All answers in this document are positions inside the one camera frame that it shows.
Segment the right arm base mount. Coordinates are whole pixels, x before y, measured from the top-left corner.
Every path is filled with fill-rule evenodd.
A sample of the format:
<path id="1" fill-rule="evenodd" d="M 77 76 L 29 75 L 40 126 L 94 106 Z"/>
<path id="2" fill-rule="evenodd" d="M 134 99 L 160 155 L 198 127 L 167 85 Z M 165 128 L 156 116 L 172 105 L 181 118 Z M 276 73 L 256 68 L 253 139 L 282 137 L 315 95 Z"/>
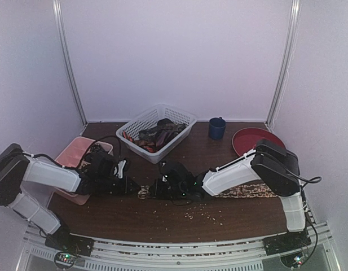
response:
<path id="1" fill-rule="evenodd" d="M 296 250 L 311 244 L 310 237 L 301 232 L 278 234 L 266 237 L 262 241 L 267 256 Z"/>

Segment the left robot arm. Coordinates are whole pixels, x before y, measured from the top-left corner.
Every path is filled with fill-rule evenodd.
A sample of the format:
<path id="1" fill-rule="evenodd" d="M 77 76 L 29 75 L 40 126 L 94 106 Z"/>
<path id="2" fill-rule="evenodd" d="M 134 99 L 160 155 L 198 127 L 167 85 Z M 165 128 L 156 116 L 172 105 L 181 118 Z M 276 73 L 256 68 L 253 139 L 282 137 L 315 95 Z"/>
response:
<path id="1" fill-rule="evenodd" d="M 140 186 L 125 174 L 127 167 L 126 159 L 117 161 L 97 147 L 90 147 L 78 166 L 67 167 L 46 154 L 27 154 L 13 143 L 0 154 L 0 206 L 13 209 L 47 240 L 68 251 L 74 246 L 69 227 L 30 196 L 22 183 L 52 186 L 75 195 L 131 195 Z"/>

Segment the paisley patterned tie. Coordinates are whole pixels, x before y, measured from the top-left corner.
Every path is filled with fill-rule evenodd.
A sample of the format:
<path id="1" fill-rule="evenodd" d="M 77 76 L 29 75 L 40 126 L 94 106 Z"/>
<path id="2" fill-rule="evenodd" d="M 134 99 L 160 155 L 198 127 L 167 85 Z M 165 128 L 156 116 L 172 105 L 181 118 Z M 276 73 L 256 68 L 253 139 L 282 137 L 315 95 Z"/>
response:
<path id="1" fill-rule="evenodd" d="M 232 187 L 216 196 L 205 196 L 205 199 L 218 198 L 218 199 L 246 199 L 246 198 L 276 198 L 277 195 L 265 184 L 254 183 L 248 185 L 239 185 Z M 141 186 L 141 190 L 138 192 L 138 198 L 145 199 L 158 199 L 158 200 L 180 200 L 188 199 L 188 196 L 182 196 L 181 198 L 173 198 L 171 195 L 156 196 L 149 191 L 149 186 Z"/>

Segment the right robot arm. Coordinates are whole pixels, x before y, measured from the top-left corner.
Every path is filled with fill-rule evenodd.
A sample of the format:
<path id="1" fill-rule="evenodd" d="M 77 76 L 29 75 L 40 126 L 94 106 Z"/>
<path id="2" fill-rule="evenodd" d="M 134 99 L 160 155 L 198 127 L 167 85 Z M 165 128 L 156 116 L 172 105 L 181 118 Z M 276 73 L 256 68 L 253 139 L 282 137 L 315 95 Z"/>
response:
<path id="1" fill-rule="evenodd" d="M 283 235 L 283 245 L 292 250 L 304 240 L 306 207 L 298 176 L 298 157 L 284 147 L 262 139 L 240 158 L 197 176 L 182 163 L 173 161 L 161 162 L 159 172 L 160 178 L 148 192 L 161 200 L 198 202 L 261 180 L 281 200 L 288 231 Z"/>

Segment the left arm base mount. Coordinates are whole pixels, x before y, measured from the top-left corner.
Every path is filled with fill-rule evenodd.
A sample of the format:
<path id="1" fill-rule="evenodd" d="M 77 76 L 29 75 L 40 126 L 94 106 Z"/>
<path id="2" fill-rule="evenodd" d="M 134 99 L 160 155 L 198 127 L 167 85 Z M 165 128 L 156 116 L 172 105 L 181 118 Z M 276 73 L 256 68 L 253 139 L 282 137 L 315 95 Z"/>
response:
<path id="1" fill-rule="evenodd" d="M 45 246 L 68 252 L 72 255 L 90 256 L 94 246 L 94 240 L 92 238 L 70 234 L 68 239 L 63 240 L 60 244 L 52 235 L 48 235 L 45 240 Z"/>

